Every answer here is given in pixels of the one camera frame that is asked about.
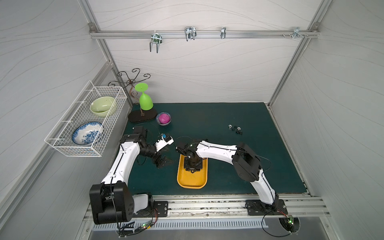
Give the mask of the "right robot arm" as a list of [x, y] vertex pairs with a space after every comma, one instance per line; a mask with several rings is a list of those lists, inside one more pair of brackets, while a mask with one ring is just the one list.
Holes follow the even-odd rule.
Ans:
[[264, 205], [271, 209], [278, 207], [279, 196], [269, 184], [261, 160], [248, 145], [226, 146], [200, 141], [178, 145], [176, 151], [184, 158], [184, 171], [191, 174], [208, 170], [204, 160], [213, 159], [232, 165], [243, 181], [251, 183]]

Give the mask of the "yellow plastic storage box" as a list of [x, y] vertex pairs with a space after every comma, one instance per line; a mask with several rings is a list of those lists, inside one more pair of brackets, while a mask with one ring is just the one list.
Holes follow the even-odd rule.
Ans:
[[180, 155], [177, 182], [185, 189], [199, 190], [203, 188], [208, 181], [208, 159], [203, 159], [203, 168], [195, 173], [191, 173], [184, 168], [185, 156]]

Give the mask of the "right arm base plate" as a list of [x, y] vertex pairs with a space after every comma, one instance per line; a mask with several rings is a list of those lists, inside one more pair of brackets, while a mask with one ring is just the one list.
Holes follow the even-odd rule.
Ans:
[[273, 205], [265, 204], [260, 200], [246, 200], [245, 208], [248, 216], [283, 216], [289, 214], [283, 200], [278, 200]]

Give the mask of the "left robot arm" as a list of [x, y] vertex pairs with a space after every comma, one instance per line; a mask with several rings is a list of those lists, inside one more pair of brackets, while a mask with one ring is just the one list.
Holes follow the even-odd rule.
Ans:
[[150, 194], [132, 195], [128, 180], [138, 156], [154, 161], [163, 160], [161, 150], [174, 143], [167, 134], [153, 145], [146, 142], [143, 134], [124, 135], [120, 140], [119, 153], [100, 184], [92, 185], [89, 196], [93, 221], [96, 225], [129, 222], [142, 210], [153, 210], [153, 198]]

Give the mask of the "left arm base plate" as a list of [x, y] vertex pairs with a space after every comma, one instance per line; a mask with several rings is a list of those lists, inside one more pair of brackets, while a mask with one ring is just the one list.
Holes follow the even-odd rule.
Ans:
[[134, 214], [134, 218], [166, 218], [168, 216], [169, 202], [154, 201], [151, 206]]

